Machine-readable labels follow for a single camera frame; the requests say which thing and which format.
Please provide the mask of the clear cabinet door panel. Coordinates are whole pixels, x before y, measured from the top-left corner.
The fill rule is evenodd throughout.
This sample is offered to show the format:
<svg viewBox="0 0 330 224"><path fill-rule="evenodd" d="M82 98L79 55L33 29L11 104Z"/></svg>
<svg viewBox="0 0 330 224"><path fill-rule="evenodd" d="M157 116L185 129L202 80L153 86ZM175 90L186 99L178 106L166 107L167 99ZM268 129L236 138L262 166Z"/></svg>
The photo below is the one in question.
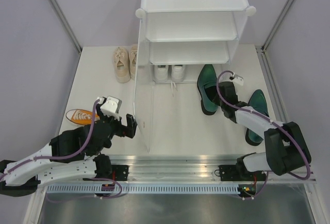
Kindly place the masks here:
<svg viewBox="0 0 330 224"><path fill-rule="evenodd" d="M147 152L151 149L153 77L150 64L149 41L146 38L146 20L140 20L135 76L134 112Z"/></svg>

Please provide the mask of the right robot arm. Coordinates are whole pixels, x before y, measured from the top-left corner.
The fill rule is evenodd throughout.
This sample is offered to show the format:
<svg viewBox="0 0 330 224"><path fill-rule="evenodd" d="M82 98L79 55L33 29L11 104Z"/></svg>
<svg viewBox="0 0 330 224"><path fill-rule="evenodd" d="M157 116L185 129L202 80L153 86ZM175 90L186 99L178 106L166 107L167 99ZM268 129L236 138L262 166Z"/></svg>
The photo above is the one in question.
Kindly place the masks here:
<svg viewBox="0 0 330 224"><path fill-rule="evenodd" d="M235 86L230 81L217 83L216 90L224 116L253 131L265 143L264 153L245 156L243 163L236 166L235 173L239 179L247 180L254 171L258 171L251 165L261 165L258 158L266 161L266 171L272 171L278 176L290 174L301 180L310 178L311 154L297 123L272 120L247 103L239 101Z"/></svg>

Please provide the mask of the right aluminium frame post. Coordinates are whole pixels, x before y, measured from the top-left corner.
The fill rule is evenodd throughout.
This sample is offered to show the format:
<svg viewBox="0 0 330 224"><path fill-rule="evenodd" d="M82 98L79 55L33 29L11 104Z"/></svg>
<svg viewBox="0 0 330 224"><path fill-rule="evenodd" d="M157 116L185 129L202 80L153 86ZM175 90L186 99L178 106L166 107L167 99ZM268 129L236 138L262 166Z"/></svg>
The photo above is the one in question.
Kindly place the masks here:
<svg viewBox="0 0 330 224"><path fill-rule="evenodd" d="M292 6L294 5L294 2L296 0L286 0L282 10L280 11L279 16L277 17L272 29L270 30L269 35L267 36L263 46L261 46L261 51L264 52L267 50L267 48L270 46L274 36L276 35L277 31L281 27L284 19L288 15L289 11L291 10Z"/></svg>

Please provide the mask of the left aluminium frame post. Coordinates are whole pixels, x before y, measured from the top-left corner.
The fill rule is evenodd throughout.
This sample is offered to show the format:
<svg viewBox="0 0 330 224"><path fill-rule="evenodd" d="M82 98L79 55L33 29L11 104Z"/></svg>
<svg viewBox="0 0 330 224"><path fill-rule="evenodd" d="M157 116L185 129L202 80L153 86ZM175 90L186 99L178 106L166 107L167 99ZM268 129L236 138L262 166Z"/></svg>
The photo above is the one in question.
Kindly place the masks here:
<svg viewBox="0 0 330 224"><path fill-rule="evenodd" d="M76 35L74 34L74 31L72 27L70 26L67 18L65 17L65 14L63 13L60 5L58 4L57 0L48 0L50 6L52 7L55 15L57 16L59 22L61 23L61 26L63 27L65 33L68 35L70 41L72 42L75 50L80 55L82 52L82 46L80 45Z"/></svg>

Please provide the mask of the orange sneaker upper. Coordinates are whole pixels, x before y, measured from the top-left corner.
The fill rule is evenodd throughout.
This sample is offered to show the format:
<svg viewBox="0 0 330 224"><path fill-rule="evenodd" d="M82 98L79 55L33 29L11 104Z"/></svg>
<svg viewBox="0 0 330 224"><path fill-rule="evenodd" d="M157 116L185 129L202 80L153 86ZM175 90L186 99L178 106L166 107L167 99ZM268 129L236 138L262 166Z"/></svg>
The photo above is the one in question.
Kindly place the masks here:
<svg viewBox="0 0 330 224"><path fill-rule="evenodd" d="M92 123L92 112L83 109L72 109L66 112L67 120L75 125L85 126Z"/></svg>

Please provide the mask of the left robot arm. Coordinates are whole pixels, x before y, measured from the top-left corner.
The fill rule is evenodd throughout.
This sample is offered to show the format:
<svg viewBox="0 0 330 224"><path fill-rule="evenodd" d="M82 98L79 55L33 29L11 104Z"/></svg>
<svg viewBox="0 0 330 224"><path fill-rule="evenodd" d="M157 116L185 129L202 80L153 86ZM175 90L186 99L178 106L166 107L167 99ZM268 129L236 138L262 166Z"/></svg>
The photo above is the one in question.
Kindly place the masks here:
<svg viewBox="0 0 330 224"><path fill-rule="evenodd" d="M124 180L122 166L113 166L109 156L114 136L133 138L137 122L130 114L127 124L114 117L90 118L73 130L64 131L42 149L20 161L1 161L1 194L22 197L38 188L66 180Z"/></svg>

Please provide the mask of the white sneaker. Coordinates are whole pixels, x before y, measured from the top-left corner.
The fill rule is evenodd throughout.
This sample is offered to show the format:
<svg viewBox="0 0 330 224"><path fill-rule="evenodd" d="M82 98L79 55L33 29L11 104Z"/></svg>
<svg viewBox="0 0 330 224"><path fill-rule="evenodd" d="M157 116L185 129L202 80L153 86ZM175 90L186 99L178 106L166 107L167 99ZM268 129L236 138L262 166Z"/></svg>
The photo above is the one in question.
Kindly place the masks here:
<svg viewBox="0 0 330 224"><path fill-rule="evenodd" d="M171 93L174 96L174 90L176 90L176 84L183 82L185 78L185 65L172 65L171 66Z"/></svg>
<svg viewBox="0 0 330 224"><path fill-rule="evenodd" d="M168 80L168 65L155 65L154 66L154 79L156 83L164 83Z"/></svg>

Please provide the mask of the beige sneaker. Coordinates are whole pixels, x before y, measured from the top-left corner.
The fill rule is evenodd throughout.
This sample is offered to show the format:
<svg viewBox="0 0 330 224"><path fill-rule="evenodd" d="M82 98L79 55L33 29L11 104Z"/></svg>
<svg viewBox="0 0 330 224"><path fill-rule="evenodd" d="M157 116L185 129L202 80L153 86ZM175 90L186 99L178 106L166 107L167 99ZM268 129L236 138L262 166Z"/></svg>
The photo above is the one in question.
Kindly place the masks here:
<svg viewBox="0 0 330 224"><path fill-rule="evenodd" d="M124 47L117 47L113 53L113 67L116 79L119 83L130 81L128 51Z"/></svg>
<svg viewBox="0 0 330 224"><path fill-rule="evenodd" d="M134 44L131 46L129 51L129 70L132 80L135 80L136 77L137 55L138 55L138 44Z"/></svg>

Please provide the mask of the aluminium frame post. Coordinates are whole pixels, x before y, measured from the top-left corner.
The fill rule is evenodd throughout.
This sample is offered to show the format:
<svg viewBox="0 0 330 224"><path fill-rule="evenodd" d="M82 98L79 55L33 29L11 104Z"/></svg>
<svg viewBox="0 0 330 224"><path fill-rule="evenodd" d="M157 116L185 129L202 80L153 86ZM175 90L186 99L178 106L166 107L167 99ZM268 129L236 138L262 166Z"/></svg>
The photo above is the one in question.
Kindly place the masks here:
<svg viewBox="0 0 330 224"><path fill-rule="evenodd" d="M72 27L70 26L67 18L65 17L65 14L63 13L60 5L58 4L57 0L48 0L50 6L52 7L55 15L57 16L59 22L61 23L61 26L63 27L65 33L68 35L70 41L72 42L75 50L80 55L82 52L82 46L80 45L76 35L74 34L74 31Z"/></svg>
<svg viewBox="0 0 330 224"><path fill-rule="evenodd" d="M261 46L261 51L264 52L267 50L267 48L270 46L274 36L276 35L277 31L281 27L284 19L288 15L289 11L291 10L292 6L294 5L294 2L296 0L286 0L282 10L280 11L279 16L277 17L272 29L270 30L269 35L267 36L263 46Z"/></svg>

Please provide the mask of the aluminium mounting rail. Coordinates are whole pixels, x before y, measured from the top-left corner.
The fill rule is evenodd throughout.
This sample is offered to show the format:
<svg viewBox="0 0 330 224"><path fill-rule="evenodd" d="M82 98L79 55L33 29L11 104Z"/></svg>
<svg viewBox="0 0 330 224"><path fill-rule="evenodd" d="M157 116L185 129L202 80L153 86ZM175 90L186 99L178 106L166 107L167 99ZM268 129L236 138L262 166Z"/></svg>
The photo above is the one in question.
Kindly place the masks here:
<svg viewBox="0 0 330 224"><path fill-rule="evenodd" d="M236 160L223 156L121 156L109 157L114 179L128 183L197 184L235 183L236 177L223 171L235 167ZM92 174L92 159L70 164L52 165L42 171L39 180L48 184L78 182Z"/></svg>

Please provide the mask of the white plastic shoe cabinet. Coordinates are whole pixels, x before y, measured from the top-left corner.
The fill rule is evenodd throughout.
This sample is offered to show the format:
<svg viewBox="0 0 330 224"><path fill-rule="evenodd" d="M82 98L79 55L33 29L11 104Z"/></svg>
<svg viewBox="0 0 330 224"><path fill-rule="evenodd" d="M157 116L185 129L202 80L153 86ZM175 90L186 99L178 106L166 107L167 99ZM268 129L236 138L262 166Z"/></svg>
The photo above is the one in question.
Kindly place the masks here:
<svg viewBox="0 0 330 224"><path fill-rule="evenodd" d="M137 81L154 80L159 65L231 62L255 13L248 0L141 0Z"/></svg>

